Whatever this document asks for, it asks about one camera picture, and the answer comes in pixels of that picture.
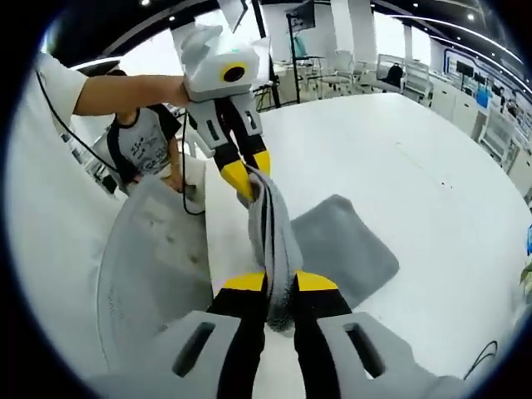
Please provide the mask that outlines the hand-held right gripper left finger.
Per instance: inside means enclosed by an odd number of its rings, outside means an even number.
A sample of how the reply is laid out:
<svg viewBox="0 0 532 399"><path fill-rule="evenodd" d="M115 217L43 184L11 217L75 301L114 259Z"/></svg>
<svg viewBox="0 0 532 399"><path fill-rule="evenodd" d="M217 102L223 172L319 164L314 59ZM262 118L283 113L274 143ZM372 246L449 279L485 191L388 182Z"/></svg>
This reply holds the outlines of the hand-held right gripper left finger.
<svg viewBox="0 0 532 399"><path fill-rule="evenodd" d="M132 366L89 379L99 398L250 398L267 312L263 272L228 279L209 308L170 326Z"/></svg>

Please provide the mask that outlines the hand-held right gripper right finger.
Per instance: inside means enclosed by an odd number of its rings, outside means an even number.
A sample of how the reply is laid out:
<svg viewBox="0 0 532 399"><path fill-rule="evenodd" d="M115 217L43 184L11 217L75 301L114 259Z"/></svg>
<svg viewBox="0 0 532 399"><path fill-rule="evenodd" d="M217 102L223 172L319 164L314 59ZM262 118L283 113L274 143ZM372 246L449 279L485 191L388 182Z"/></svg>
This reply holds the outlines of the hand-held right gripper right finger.
<svg viewBox="0 0 532 399"><path fill-rule="evenodd" d="M461 380L420 366L411 346L337 285L299 270L293 284L294 346L308 398L458 398Z"/></svg>

